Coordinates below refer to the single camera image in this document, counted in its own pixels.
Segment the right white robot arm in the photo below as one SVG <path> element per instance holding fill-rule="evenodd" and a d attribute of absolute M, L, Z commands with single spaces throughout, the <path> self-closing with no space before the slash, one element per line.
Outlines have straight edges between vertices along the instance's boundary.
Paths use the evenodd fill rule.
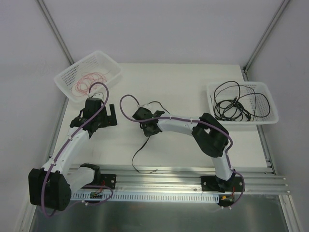
<path fill-rule="evenodd" d="M 144 135 L 150 137 L 160 132 L 177 132 L 192 136 L 198 147 L 211 157 L 215 167 L 215 177 L 209 188 L 226 192 L 234 185 L 233 173 L 227 151 L 232 144 L 229 132 L 209 113 L 199 118 L 172 116 L 165 111 L 155 111 L 140 107 L 132 116 L 140 123 Z"/>

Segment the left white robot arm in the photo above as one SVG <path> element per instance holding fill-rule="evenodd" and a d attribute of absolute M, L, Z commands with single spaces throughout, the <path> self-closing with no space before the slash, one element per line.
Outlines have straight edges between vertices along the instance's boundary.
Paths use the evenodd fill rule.
<path fill-rule="evenodd" d="M 114 104 L 109 105 L 100 98 L 87 98 L 84 108 L 70 123 L 70 129 L 60 149 L 41 168 L 33 168 L 28 174 L 30 203 L 41 207 L 45 216 L 47 209 L 54 213 L 64 211 L 72 194 L 82 188 L 113 190 L 102 180 L 100 167 L 83 163 L 77 171 L 70 174 L 74 158 L 93 134 L 102 128 L 116 126 L 117 118 Z"/>

